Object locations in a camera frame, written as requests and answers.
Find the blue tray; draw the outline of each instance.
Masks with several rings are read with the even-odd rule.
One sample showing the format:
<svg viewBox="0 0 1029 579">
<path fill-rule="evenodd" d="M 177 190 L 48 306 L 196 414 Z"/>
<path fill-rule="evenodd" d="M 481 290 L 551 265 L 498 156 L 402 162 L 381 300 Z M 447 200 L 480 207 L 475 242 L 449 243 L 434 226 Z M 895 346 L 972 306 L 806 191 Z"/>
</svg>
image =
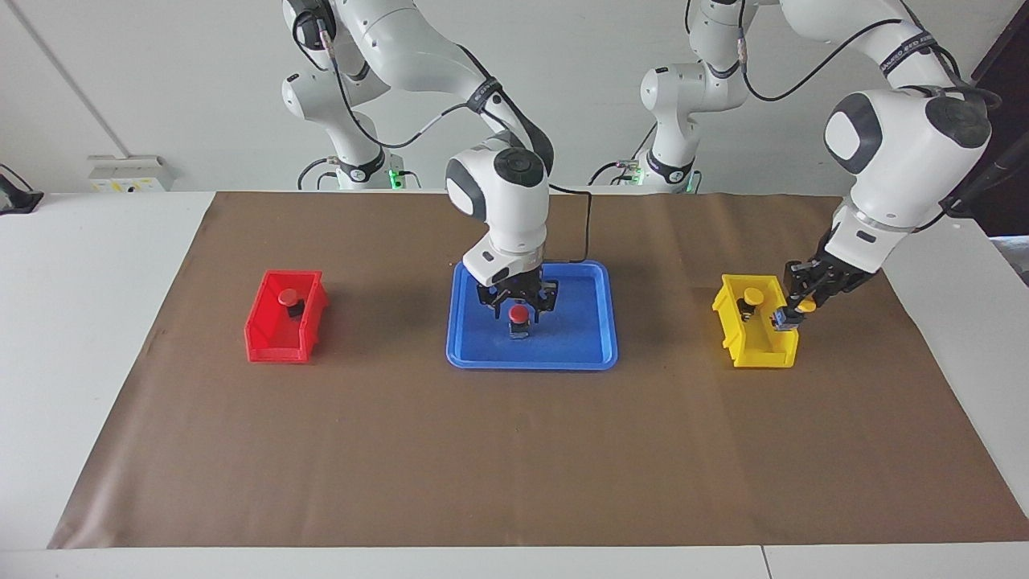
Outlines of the blue tray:
<svg viewBox="0 0 1029 579">
<path fill-rule="evenodd" d="M 532 335 L 512 340 L 507 313 L 500 320 L 478 303 L 475 280 L 458 263 L 454 269 L 447 358 L 467 370 L 602 371 L 618 361 L 607 268 L 597 261 L 546 263 L 543 279 L 557 279 L 558 305 L 533 324 Z"/>
</svg>

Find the white table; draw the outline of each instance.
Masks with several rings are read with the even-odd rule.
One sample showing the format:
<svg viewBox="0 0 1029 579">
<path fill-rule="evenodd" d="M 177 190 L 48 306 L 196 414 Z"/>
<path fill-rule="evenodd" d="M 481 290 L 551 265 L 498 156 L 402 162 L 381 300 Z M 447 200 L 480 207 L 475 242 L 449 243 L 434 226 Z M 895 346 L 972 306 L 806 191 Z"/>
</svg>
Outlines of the white table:
<svg viewBox="0 0 1029 579">
<path fill-rule="evenodd" d="M 1029 543 L 44 551 L 211 198 L 49 195 L 0 217 L 0 578 L 1026 576 Z M 970 221 L 909 238 L 886 270 L 1025 510 L 1029 289 Z"/>
</svg>

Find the brown paper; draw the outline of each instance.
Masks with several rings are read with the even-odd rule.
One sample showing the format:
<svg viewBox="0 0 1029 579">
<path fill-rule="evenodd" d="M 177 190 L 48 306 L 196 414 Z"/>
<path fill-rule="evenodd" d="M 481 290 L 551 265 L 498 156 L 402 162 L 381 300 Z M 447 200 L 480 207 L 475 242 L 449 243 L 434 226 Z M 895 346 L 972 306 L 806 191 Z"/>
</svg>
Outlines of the brown paper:
<svg viewBox="0 0 1029 579">
<path fill-rule="evenodd" d="M 569 374 L 447 362 L 484 228 L 446 196 L 219 193 L 50 546 L 1029 539 L 885 277 L 812 317 L 792 370 L 732 368 L 719 276 L 810 256 L 836 205 L 598 197 L 622 358 Z M 552 257 L 583 210 L 554 200 Z M 311 365 L 246 361 L 268 268 L 324 270 Z"/>
</svg>

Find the red button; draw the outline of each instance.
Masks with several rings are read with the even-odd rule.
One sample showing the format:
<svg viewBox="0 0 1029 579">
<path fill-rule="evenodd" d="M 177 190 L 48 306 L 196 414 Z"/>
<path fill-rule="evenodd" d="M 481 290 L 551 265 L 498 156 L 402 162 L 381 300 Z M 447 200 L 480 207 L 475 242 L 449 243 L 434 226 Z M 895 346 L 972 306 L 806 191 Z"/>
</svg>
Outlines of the red button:
<svg viewBox="0 0 1029 579">
<path fill-rule="evenodd" d="M 511 306 L 511 311 L 507 313 L 507 318 L 510 319 L 511 324 L 525 324 L 529 322 L 529 309 L 523 306 L 522 304 L 516 304 Z"/>
<path fill-rule="evenodd" d="M 287 309 L 295 306 L 300 301 L 300 295 L 296 293 L 296 289 L 283 289 L 279 292 L 279 303 Z"/>
</svg>

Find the yellow button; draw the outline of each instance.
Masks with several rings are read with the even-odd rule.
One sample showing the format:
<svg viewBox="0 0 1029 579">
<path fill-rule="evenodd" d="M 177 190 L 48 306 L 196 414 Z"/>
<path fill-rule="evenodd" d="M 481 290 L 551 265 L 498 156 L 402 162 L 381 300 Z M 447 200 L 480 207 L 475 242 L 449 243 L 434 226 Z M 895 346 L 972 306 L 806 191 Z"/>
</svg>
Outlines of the yellow button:
<svg viewBox="0 0 1029 579">
<path fill-rule="evenodd" d="M 818 310 L 818 306 L 815 305 L 815 300 L 813 298 L 805 298 L 804 301 L 796 306 L 796 310 L 801 314 L 811 314 Z"/>
<path fill-rule="evenodd" d="M 765 294 L 756 287 L 747 287 L 743 291 L 743 301 L 748 306 L 759 306 L 765 303 Z"/>
</svg>

